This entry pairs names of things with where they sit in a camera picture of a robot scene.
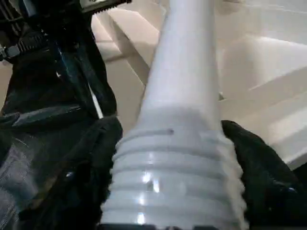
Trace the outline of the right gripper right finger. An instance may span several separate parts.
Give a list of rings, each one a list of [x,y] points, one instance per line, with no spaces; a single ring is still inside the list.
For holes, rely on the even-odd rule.
[[[245,218],[252,228],[305,228],[307,188],[261,137],[230,120],[222,121],[243,170]]]

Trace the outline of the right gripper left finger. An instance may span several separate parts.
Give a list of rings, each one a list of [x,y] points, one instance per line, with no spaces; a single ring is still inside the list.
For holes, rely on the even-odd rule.
[[[19,230],[95,230],[111,183],[110,170],[123,129],[115,116],[85,133],[53,178],[18,215]]]

